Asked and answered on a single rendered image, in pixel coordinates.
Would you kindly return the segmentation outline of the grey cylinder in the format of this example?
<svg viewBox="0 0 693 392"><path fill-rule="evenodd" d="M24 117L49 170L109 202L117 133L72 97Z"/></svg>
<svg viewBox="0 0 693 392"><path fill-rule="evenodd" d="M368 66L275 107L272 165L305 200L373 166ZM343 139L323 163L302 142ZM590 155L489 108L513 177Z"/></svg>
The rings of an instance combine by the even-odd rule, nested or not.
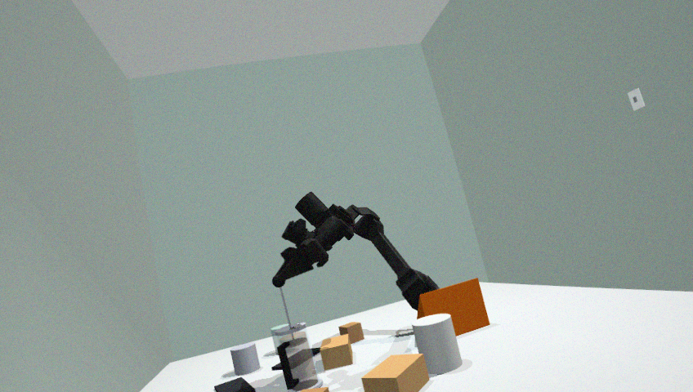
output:
<svg viewBox="0 0 693 392"><path fill-rule="evenodd" d="M418 353L423 354L427 373L442 374L459 368L459 353L451 314L434 314L412 322Z"/></svg>
<svg viewBox="0 0 693 392"><path fill-rule="evenodd" d="M230 352L235 375L247 375L261 368L255 342L232 347Z"/></svg>

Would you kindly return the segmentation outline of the dark grey flat rectangle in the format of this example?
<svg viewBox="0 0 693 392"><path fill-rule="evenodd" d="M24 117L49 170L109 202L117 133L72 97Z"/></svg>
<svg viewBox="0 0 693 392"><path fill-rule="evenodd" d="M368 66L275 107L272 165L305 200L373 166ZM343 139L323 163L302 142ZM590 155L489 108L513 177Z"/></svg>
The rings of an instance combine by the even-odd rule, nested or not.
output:
<svg viewBox="0 0 693 392"><path fill-rule="evenodd" d="M320 353L320 349L321 349L321 348L314 348L314 349L312 349L313 355L316 355L316 354ZM271 368L271 370L272 370L272 371L274 371L274 370L283 370L283 369L282 369L282 366L281 366L281 362L280 362L280 363L277 363L275 366L273 366L273 367Z"/></svg>
<svg viewBox="0 0 693 392"><path fill-rule="evenodd" d="M256 392L256 390L242 377L215 385L216 392Z"/></svg>

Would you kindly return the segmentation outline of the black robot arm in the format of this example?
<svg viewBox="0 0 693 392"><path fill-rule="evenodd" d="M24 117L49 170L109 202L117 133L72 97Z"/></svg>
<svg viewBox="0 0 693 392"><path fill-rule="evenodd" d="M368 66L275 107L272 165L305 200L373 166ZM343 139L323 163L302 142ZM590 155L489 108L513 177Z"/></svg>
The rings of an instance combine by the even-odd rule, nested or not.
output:
<svg viewBox="0 0 693 392"><path fill-rule="evenodd" d="M295 206L304 218L314 227L323 229L333 240L333 244L343 237L350 240L354 233L368 239L378 249L389 266L398 275L397 286L408 304L418 310L419 296L440 290L435 282L422 272L411 269L400 253L394 248L384 234L379 216L367 207L332 205L327 208L312 192L306 194ZM355 223L354 219L362 217ZM315 230L316 231L316 230ZM306 229L306 221L290 221L282 238L291 243L303 243L313 238L316 233Z"/></svg>

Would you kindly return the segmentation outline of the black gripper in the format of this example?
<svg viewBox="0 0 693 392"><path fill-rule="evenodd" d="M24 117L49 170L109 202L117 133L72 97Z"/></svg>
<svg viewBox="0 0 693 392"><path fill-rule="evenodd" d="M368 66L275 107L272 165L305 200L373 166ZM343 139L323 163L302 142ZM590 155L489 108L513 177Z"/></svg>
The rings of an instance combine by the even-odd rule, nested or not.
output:
<svg viewBox="0 0 693 392"><path fill-rule="evenodd" d="M311 233L313 233L311 231ZM283 250L280 255L284 259L284 263L277 272L279 276L277 280L282 282L298 274L306 273L313 270L312 265L319 262L316 266L322 267L329 261L329 254L333 247L333 240L321 228L316 228L316 235L313 238L305 240L303 243L298 243L295 246Z"/></svg>

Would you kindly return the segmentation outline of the white french press with black knob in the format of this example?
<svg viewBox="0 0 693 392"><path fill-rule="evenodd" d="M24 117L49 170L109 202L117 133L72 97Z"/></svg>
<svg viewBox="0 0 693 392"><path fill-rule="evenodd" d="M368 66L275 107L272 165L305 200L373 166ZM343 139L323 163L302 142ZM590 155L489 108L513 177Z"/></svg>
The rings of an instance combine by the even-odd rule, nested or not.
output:
<svg viewBox="0 0 693 392"><path fill-rule="evenodd" d="M290 324L282 291L282 286L285 285L286 280L279 282L278 276L279 274L274 276L272 283L280 288L288 326L276 329L275 335L279 342L277 349L288 392L320 388L324 382L319 378L315 365L306 322Z"/></svg>

